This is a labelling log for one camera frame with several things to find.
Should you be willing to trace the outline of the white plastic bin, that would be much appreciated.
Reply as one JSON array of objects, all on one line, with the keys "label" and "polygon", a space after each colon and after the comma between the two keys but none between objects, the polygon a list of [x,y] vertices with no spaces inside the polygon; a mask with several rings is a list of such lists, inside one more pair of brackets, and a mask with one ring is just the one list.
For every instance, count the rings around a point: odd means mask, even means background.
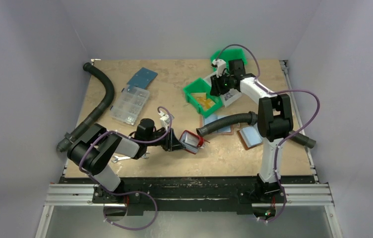
[{"label": "white plastic bin", "polygon": [[[204,81],[209,86],[211,86],[211,77],[215,75],[216,75],[216,72],[211,73],[210,75],[204,78]],[[238,90],[230,89],[227,93],[220,95],[219,98],[221,99],[223,106],[226,108],[230,106],[234,101],[239,99],[241,96],[242,96],[242,93],[239,92]]]}]

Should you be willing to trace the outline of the red leather card holder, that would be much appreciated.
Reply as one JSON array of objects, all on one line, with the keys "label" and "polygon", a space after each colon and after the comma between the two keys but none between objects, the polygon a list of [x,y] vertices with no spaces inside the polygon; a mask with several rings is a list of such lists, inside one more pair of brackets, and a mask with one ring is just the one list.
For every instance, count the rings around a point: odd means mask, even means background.
[{"label": "red leather card holder", "polygon": [[185,147],[185,150],[191,154],[197,154],[201,148],[203,148],[209,141],[205,140],[203,137],[184,130],[180,136],[180,142]]}]

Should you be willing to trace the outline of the green bin with yellow items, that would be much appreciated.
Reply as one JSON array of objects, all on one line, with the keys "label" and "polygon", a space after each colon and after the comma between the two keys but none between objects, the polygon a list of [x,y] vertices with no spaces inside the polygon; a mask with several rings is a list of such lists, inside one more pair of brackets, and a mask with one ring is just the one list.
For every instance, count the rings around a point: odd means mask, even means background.
[{"label": "green bin with yellow items", "polygon": [[210,89],[210,85],[202,78],[198,78],[183,88],[186,101],[204,118],[207,118],[223,106],[219,97],[210,95]]}]

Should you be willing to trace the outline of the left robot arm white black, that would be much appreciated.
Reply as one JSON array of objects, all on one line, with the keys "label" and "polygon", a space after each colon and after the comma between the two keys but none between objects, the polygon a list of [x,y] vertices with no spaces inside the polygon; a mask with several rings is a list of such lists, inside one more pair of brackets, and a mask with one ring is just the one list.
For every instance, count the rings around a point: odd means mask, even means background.
[{"label": "left robot arm white black", "polygon": [[94,124],[70,146],[67,157],[105,189],[107,199],[117,203],[124,197],[124,182],[111,169],[109,161],[115,153],[139,159],[150,146],[160,146],[167,152],[185,149],[172,128],[156,129],[154,120],[142,119],[133,139]]}]

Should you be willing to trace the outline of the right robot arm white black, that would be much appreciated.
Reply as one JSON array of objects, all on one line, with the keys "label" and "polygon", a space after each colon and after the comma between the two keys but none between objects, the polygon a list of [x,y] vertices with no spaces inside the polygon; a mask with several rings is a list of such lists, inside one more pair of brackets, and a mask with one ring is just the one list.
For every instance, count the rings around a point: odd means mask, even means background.
[{"label": "right robot arm white black", "polygon": [[254,194],[259,201],[266,202],[281,188],[278,160],[285,138],[294,127],[290,97],[268,89],[257,76],[246,74],[241,59],[231,63],[232,66],[227,67],[222,59],[212,61],[216,71],[210,77],[210,94],[220,96],[236,89],[257,103],[256,124],[263,138],[263,157]]}]

